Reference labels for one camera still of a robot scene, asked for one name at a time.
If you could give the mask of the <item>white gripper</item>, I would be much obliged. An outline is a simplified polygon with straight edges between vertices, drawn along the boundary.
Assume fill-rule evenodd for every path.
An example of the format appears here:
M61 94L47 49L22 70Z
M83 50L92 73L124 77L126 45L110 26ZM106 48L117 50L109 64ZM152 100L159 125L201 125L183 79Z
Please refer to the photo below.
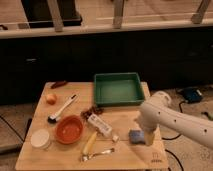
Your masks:
M144 131L145 144L151 146L154 142L155 134L153 132L157 129L157 123L145 114L139 114L135 122Z

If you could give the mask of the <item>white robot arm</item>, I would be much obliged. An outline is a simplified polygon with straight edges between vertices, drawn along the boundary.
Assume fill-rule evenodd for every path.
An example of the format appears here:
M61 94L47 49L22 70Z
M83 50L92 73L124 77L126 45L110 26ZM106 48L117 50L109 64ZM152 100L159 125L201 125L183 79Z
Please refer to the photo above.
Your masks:
M160 124L213 149L213 123L177 112L170 108L171 102L172 99L166 92L157 91L141 103L136 122L144 132L145 144L153 144L155 130Z

